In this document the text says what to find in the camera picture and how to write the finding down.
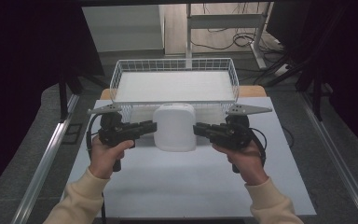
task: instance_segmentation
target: power strip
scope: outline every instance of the power strip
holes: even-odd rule
[[[291,65],[284,63],[274,74],[275,77],[280,77],[282,74],[287,72],[291,68]]]

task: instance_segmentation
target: finger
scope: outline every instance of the finger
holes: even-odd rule
[[[228,156],[232,154],[232,150],[227,149],[225,147],[220,147],[217,144],[212,144],[212,147],[221,153],[225,153]]]
[[[258,151],[259,151],[258,146],[254,140],[252,140],[249,143],[249,145],[244,149],[244,152],[258,152]]]
[[[102,142],[100,140],[100,135],[97,134],[92,138],[92,144],[93,145],[96,145],[96,144],[101,145],[102,144]]]
[[[125,149],[132,147],[133,144],[134,143],[133,143],[132,140],[127,140],[127,141],[119,143],[115,147],[109,148],[109,151],[111,151],[111,152],[113,152],[115,154],[120,154],[120,153],[124,152]]]
[[[121,152],[120,154],[118,154],[118,156],[116,157],[116,160],[121,160],[124,158],[124,152]]]
[[[229,163],[233,163],[231,157],[227,156],[227,160],[229,161]]]

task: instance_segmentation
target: wall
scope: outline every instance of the wall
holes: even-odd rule
[[[83,13],[98,52],[163,49],[158,6],[83,7]]]

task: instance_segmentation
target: floor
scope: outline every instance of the floor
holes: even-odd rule
[[[273,38],[266,38],[265,47],[279,49],[279,45]],[[264,73],[258,71],[255,59],[249,48],[241,51],[195,51],[194,57],[229,57],[232,58],[238,73],[241,85],[254,85],[264,83],[274,78],[273,71]],[[272,66],[279,60],[280,53],[268,54],[267,62]],[[119,59],[143,59],[143,58],[172,58],[183,57],[180,51],[163,55],[156,51],[142,52],[112,52],[101,54],[101,61],[105,71],[105,77],[99,79],[109,82],[116,61]],[[291,77],[284,82],[266,88],[267,95],[271,98],[281,125],[288,130],[286,138],[291,146],[296,164],[306,184],[311,201],[318,216],[301,217],[305,223],[358,223],[358,209],[351,195],[343,185],[341,176],[332,163],[321,137],[310,122],[301,97],[296,91],[294,84],[297,77]],[[72,169],[80,139],[88,124],[89,116],[85,113],[88,108],[93,107],[95,100],[99,99],[102,88],[81,77],[80,81],[84,87],[76,106],[76,112],[72,119],[72,128],[79,127],[81,135],[74,136],[67,133],[64,143],[60,146],[56,159],[48,173],[44,187],[36,200],[34,210],[28,218],[28,223],[41,223],[51,208],[62,195],[62,190]],[[40,162],[48,141],[54,132],[60,117],[60,105],[58,102],[58,87],[52,86],[45,90],[42,95],[42,106],[39,109],[33,126],[25,136],[15,158],[7,167],[0,178],[0,223],[8,223],[12,220],[19,203],[26,191],[34,170]],[[322,116],[324,125],[334,140],[341,153],[343,160],[350,168],[353,176],[358,181],[358,139],[346,124],[339,118],[334,108],[329,104],[328,97],[322,99]],[[245,220],[216,220],[208,223],[256,223],[253,218]],[[94,223],[102,223],[96,218]],[[141,223],[121,221],[120,223]]]
[[[266,3],[226,3],[226,4],[192,4],[191,15],[232,15],[261,14]],[[165,19],[165,53],[183,54],[186,52],[186,5],[163,6]],[[191,31],[193,52],[241,52],[254,38],[254,28],[239,29],[195,29]],[[233,38],[239,38],[233,44]]]

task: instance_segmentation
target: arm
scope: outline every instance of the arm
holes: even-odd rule
[[[54,206],[45,223],[91,223],[103,204],[103,188],[115,161],[122,159],[124,150],[132,145],[133,141],[125,141],[109,148],[94,137],[89,168],[79,180],[66,186],[64,199]]]
[[[257,145],[252,141],[241,151],[229,150],[213,144],[213,148],[227,155],[228,161],[240,170],[252,198],[251,212],[262,224],[303,223],[296,215],[292,201],[275,188],[260,160]]]

